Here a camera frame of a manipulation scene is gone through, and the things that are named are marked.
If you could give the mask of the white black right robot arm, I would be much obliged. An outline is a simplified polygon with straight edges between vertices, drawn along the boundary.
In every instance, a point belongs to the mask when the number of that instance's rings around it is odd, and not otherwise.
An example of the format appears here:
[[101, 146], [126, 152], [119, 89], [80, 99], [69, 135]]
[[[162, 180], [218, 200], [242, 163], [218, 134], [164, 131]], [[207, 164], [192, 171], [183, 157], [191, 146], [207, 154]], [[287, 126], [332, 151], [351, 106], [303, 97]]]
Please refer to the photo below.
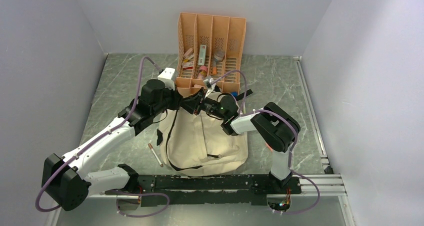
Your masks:
[[191, 114], [201, 111], [221, 122], [223, 132], [236, 136], [245, 132], [257, 131], [272, 149], [272, 166], [269, 172], [270, 187], [281, 193], [289, 186], [293, 172], [291, 170], [292, 146], [297, 143], [301, 127], [276, 103], [269, 102], [263, 108], [242, 114], [237, 100], [232, 94], [221, 93], [216, 99], [206, 96], [206, 90], [200, 89], [184, 100]]

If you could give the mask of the beige canvas backpack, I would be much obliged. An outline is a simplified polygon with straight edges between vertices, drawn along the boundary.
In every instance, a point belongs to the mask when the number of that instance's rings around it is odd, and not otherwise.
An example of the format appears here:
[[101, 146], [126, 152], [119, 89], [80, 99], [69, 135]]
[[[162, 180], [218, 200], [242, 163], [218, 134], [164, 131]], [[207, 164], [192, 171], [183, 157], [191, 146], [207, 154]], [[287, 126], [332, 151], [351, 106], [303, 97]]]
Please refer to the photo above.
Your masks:
[[183, 108], [161, 117], [157, 145], [162, 161], [171, 170], [188, 176], [208, 176], [236, 170], [248, 158], [247, 134], [227, 135], [221, 122], [189, 114]]

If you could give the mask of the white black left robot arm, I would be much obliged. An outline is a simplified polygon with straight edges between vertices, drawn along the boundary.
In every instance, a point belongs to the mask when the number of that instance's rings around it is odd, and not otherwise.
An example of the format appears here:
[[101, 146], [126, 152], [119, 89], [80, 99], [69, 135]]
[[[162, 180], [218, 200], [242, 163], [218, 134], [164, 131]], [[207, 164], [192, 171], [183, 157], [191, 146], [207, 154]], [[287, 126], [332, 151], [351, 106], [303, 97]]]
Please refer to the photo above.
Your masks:
[[114, 148], [136, 137], [154, 123], [154, 119], [169, 110], [177, 110], [190, 97], [183, 97], [178, 90], [169, 89], [158, 79], [150, 79], [136, 91], [130, 105], [96, 136], [63, 156], [55, 153], [46, 158], [43, 165], [42, 189], [36, 198], [40, 206], [43, 193], [47, 193], [65, 211], [82, 204], [93, 194], [109, 190], [122, 190], [131, 194], [139, 189], [139, 175], [126, 164], [113, 169], [91, 173], [90, 169]]

